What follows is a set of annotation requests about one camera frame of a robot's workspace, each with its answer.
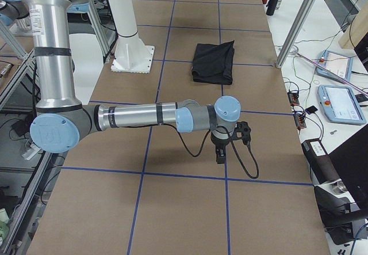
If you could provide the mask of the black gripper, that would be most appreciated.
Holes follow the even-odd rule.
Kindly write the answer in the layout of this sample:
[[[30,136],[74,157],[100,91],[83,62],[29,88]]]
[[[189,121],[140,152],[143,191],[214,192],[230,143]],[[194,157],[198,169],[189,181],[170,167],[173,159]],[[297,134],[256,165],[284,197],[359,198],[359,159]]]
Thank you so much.
[[[230,143],[229,139],[220,139],[212,135],[212,143],[215,145],[216,152],[216,162],[225,163],[226,162],[226,146]]]

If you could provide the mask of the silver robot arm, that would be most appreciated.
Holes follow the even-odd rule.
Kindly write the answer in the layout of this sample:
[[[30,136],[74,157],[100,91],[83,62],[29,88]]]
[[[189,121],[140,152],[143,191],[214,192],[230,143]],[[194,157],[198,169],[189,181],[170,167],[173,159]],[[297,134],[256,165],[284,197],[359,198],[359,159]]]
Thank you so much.
[[[215,145],[216,161],[225,161],[225,147],[240,131],[240,103],[231,96],[214,105],[196,101],[143,105],[90,105],[102,70],[98,43],[88,36],[70,38],[69,13],[87,13],[91,0],[22,0],[32,26],[40,101],[30,125],[33,142],[44,151],[63,153],[83,138],[109,128],[168,125],[178,133],[206,131]]]

